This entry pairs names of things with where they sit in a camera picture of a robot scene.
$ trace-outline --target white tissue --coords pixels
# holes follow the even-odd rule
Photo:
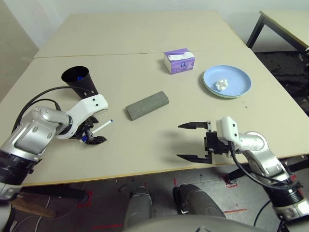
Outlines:
[[[179,55],[169,55],[169,60],[174,61],[174,60],[182,60],[182,59],[189,59],[194,57],[194,55],[191,52],[185,52],[183,54]]]
[[[216,82],[216,88],[218,91],[225,90],[228,87],[228,83],[226,79],[221,79]]]

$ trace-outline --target marker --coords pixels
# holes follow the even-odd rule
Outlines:
[[[112,119],[109,120],[109,121],[107,121],[107,122],[104,123],[102,126],[96,128],[96,129],[92,132],[92,134],[97,133],[99,130],[103,129],[104,127],[106,127],[108,124],[111,124],[112,122],[113,122]],[[79,140],[79,142],[84,143],[84,142],[87,141],[87,139],[88,139],[88,138],[87,138],[87,136],[85,135],[85,136],[82,137],[82,139]]]
[[[113,120],[109,120],[106,123],[104,123],[102,126],[100,126],[99,128],[96,128],[92,133],[95,134],[97,133],[99,130],[103,129],[104,127],[106,127],[108,124],[111,124],[113,122]]]

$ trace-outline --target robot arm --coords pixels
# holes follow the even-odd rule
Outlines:
[[[55,136],[81,139],[87,135],[89,144],[104,142],[104,137],[93,138],[89,121],[94,113],[107,109],[101,94],[82,99],[67,112],[42,106],[32,109],[0,147],[0,200],[15,198]]]
[[[226,153],[232,157],[237,166],[246,172],[236,160],[235,154],[242,153],[256,178],[246,173],[248,177],[263,186],[268,194],[273,209],[278,218],[292,221],[309,215],[308,200],[298,191],[299,185],[293,183],[285,167],[271,152],[267,140],[257,132],[242,134],[238,132],[237,123],[230,117],[224,117],[216,122],[217,131],[211,130],[211,122],[190,122],[179,127],[207,129],[205,141],[205,158],[195,155],[178,155],[191,162],[212,163],[212,154]]]

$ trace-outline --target cable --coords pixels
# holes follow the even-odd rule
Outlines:
[[[294,182],[292,183],[291,185],[288,185],[288,186],[272,186],[272,185],[267,185],[267,184],[264,184],[263,182],[257,180],[256,178],[254,178],[253,176],[250,175],[250,173],[248,173],[246,171],[246,169],[238,162],[238,160],[236,159],[236,155],[235,155],[235,147],[234,147],[234,143],[228,141],[228,147],[229,147],[229,150],[231,152],[231,156],[233,158],[233,161],[235,162],[235,164],[237,165],[237,167],[239,169],[241,169],[253,182],[263,186],[263,187],[266,187],[266,188],[269,188],[269,189],[276,189],[276,190],[289,190],[291,189],[292,187],[298,185],[299,183],[298,182]]]
[[[262,206],[262,208],[260,209],[260,211],[257,213],[257,215],[256,215],[256,217],[255,217],[255,220],[254,220],[253,226],[256,225],[256,222],[257,222],[257,220],[259,219],[259,216],[260,216],[261,212],[263,211],[263,209],[265,209],[265,207],[266,207],[269,203],[270,203],[270,201],[266,202],[266,203]]]
[[[47,204],[46,204],[46,206],[45,206],[45,209],[48,207],[49,202],[50,202],[50,197],[48,198],[48,201],[47,201]],[[39,226],[39,223],[40,223],[41,219],[42,219],[42,216],[40,216],[39,220],[37,221],[37,224],[35,225],[34,232],[37,232],[37,231],[38,231],[38,226]]]
[[[85,182],[85,184],[84,184],[82,190],[84,190],[84,188],[86,187],[86,185],[87,185],[87,182]],[[74,205],[74,207],[73,207],[69,212],[67,212],[65,215],[59,216],[59,217],[57,217],[57,218],[44,218],[44,217],[43,217],[42,219],[52,221],[52,220],[57,220],[57,219],[60,219],[60,218],[64,218],[65,216],[69,215],[69,214],[76,208],[77,204],[78,204],[78,203],[76,203],[76,204]]]
[[[82,190],[84,190],[84,188],[86,187],[86,185],[87,185],[87,182],[85,182],[85,184],[84,184]],[[45,207],[45,208],[48,207],[49,202],[50,202],[50,197],[48,198],[48,201],[47,201],[47,204],[46,204],[46,207]],[[76,204],[74,205],[74,207],[73,207],[68,213],[66,213],[65,215],[62,215],[62,216],[60,216],[60,217],[57,217],[57,218],[46,218],[46,217],[44,218],[44,217],[40,216],[39,220],[38,220],[37,223],[36,223],[35,231],[34,231],[34,232],[37,232],[38,225],[39,225],[41,219],[52,221],[52,220],[57,220],[57,219],[60,219],[60,218],[64,218],[65,216],[69,215],[69,214],[76,208],[77,204],[78,204],[78,203],[76,203]],[[31,215],[31,216],[29,216],[29,217],[26,217],[26,218],[23,219],[17,226],[15,226],[15,228],[12,230],[12,232],[14,232],[14,231],[17,229],[17,227],[20,226],[21,223],[23,223],[25,220],[27,220],[28,218],[31,218],[31,217],[38,217],[38,216],[37,216],[37,215]]]
[[[43,99],[36,100],[36,101],[32,102],[31,104],[29,104],[29,106],[28,106],[27,108],[25,108],[23,112],[20,112],[20,113],[21,113],[21,117],[20,117],[20,120],[19,120],[19,122],[18,122],[18,126],[20,125],[20,121],[21,121],[21,119],[22,119],[22,117],[23,117],[25,111],[26,111],[27,109],[29,109],[29,108],[30,108],[32,105],[34,105],[35,103],[38,103],[38,102],[41,102],[41,101],[50,101],[50,102],[53,102],[53,103],[55,104],[56,110],[61,111],[61,108],[60,108],[58,102],[56,102],[56,101],[53,100],[53,99],[43,98]]]
[[[48,90],[45,90],[43,91],[42,93],[39,93],[38,95],[36,95],[34,98],[32,98],[25,106],[24,108],[20,111],[19,115],[17,116],[17,119],[14,123],[14,126],[13,126],[13,130],[12,130],[12,133],[14,130],[16,130],[16,128],[18,127],[18,124],[22,118],[22,115],[25,113],[25,111],[30,107],[31,103],[38,99],[40,96],[44,95],[45,93],[48,93],[48,92],[51,92],[51,91],[54,91],[54,90],[57,90],[57,89],[63,89],[63,88],[71,88],[71,89],[79,89],[79,90],[83,90],[85,92],[89,92],[88,89],[85,89],[85,88],[81,88],[81,87],[71,87],[71,86],[60,86],[60,87],[55,87],[55,88],[50,88]]]
[[[24,218],[21,222],[19,222],[17,224],[17,226],[15,226],[15,228],[12,230],[12,232],[14,232],[17,229],[17,227],[20,226],[21,223],[23,223],[24,221],[26,221],[28,218],[31,218],[31,217],[38,217],[38,216],[37,215],[31,215],[31,216],[28,216],[28,217]]]
[[[284,224],[284,221],[281,221],[277,229],[277,232],[281,232],[281,228],[283,227],[283,224]]]
[[[248,172],[252,172],[253,174],[258,175],[258,176],[260,176],[260,177],[262,177],[262,178],[265,178],[265,179],[267,179],[267,180],[271,180],[271,181],[273,181],[273,182],[281,183],[281,184],[284,184],[284,185],[287,184],[287,183],[284,182],[284,181],[276,180],[276,179],[273,179],[273,178],[264,176],[264,175],[262,175],[262,174],[259,174],[259,173],[255,172],[255,171],[253,171],[252,169],[247,168],[247,167],[245,167],[245,166],[243,166],[243,165],[242,165],[242,167],[245,168]]]
[[[34,105],[35,103],[41,102],[41,101],[50,101],[50,102],[53,102],[53,103],[55,104],[56,110],[61,111],[61,108],[60,108],[58,102],[56,102],[56,101],[53,100],[53,99],[49,99],[49,98],[42,98],[42,99],[36,100],[36,101],[32,102],[32,103],[29,105],[29,107],[32,106],[32,105]]]

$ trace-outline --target black cup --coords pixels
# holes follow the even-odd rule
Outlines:
[[[81,99],[98,94],[98,91],[91,80],[89,70],[84,66],[69,68],[62,74],[61,79],[71,87],[81,87],[89,90],[89,92],[85,92],[74,89]]]

